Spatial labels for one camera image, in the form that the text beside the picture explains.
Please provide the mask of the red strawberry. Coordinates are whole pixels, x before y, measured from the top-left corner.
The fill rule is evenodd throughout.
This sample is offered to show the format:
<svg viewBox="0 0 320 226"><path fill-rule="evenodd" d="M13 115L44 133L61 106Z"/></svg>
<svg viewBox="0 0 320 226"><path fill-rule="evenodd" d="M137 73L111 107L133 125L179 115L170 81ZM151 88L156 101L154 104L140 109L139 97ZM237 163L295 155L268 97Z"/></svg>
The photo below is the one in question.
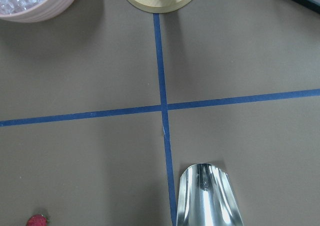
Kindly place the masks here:
<svg viewBox="0 0 320 226"><path fill-rule="evenodd" d="M49 219L43 214L32 215L26 222L26 226L48 226Z"/></svg>

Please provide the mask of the steel scoop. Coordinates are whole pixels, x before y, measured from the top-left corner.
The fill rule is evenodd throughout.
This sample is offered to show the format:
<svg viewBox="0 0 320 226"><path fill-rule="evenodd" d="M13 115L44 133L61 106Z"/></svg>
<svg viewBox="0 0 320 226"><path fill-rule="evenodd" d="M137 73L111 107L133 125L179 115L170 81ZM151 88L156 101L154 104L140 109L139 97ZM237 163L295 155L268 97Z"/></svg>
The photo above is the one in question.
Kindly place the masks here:
<svg viewBox="0 0 320 226"><path fill-rule="evenodd" d="M189 166L181 175L176 225L243 225L228 174L210 163Z"/></svg>

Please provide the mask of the pink bowl of ice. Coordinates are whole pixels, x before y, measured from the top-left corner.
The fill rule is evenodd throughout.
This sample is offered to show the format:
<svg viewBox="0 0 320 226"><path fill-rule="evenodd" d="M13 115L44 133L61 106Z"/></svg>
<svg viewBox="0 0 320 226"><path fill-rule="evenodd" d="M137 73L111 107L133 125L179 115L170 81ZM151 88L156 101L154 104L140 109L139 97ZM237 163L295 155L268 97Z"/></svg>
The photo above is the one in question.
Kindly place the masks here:
<svg viewBox="0 0 320 226"><path fill-rule="evenodd" d="M44 0L40 4L9 15L0 15L4 21L17 23L36 23L52 19L64 12L75 0Z"/></svg>

